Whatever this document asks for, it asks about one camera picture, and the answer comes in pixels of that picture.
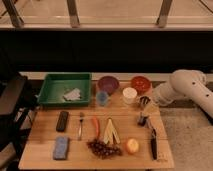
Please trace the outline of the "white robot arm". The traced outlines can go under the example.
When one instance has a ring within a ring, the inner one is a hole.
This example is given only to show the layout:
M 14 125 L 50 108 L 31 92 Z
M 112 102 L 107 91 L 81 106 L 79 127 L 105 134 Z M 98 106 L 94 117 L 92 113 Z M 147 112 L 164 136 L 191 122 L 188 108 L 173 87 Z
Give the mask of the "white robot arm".
M 199 105 L 213 119 L 213 92 L 206 87 L 206 75 L 199 70 L 174 71 L 169 80 L 153 89 L 152 99 L 159 106 L 167 106 L 186 96 Z

